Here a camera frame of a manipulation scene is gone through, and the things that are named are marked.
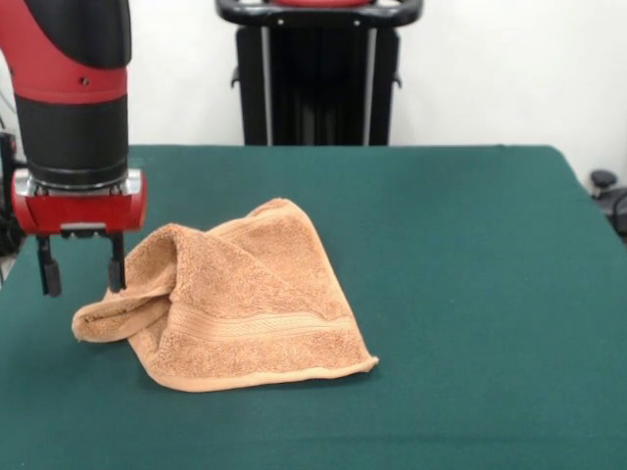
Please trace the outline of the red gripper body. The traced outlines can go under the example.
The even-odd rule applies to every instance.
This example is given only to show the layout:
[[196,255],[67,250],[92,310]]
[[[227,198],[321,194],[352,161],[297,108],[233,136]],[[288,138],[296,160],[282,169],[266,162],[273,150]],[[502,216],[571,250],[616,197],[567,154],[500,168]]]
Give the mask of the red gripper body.
[[131,168],[120,184],[67,191],[42,186],[28,170],[19,169],[13,176],[12,203],[28,235],[136,231],[145,219],[147,183],[139,169]]

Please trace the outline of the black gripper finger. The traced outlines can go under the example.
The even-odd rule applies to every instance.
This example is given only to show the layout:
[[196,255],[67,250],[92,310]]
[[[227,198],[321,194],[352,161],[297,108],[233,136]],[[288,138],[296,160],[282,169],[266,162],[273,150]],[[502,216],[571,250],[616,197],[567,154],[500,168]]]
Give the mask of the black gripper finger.
[[59,297],[62,293],[61,277],[59,265],[52,257],[50,239],[37,237],[36,241],[43,294],[49,297]]
[[123,234],[110,234],[109,239],[112,243],[112,257],[109,262],[109,289],[112,293],[118,293],[126,288]]

